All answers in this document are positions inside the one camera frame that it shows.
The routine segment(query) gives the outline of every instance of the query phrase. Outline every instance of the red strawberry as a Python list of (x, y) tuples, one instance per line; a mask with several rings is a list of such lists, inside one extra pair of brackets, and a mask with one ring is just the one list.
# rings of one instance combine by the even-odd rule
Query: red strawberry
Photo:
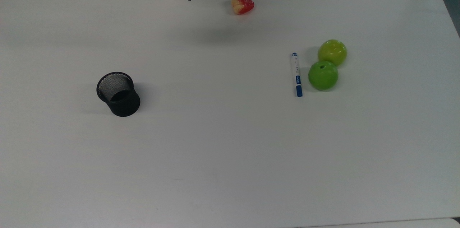
[(237, 15), (242, 15), (249, 12), (254, 8), (254, 2), (252, 0), (231, 0), (233, 12)]

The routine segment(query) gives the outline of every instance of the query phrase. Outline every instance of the apple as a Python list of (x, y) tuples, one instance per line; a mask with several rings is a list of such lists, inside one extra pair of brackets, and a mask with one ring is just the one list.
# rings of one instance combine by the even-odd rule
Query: apple
[(254, 8), (254, 2), (252, 0), (231, 0), (233, 12), (237, 15), (242, 15)]
[(339, 72), (337, 71), (337, 67), (329, 61), (316, 62), (308, 71), (308, 80), (318, 90), (332, 88), (338, 78)]
[(318, 50), (319, 61), (329, 61), (335, 64), (335, 66), (342, 64), (346, 55), (345, 45), (336, 39), (326, 41)]

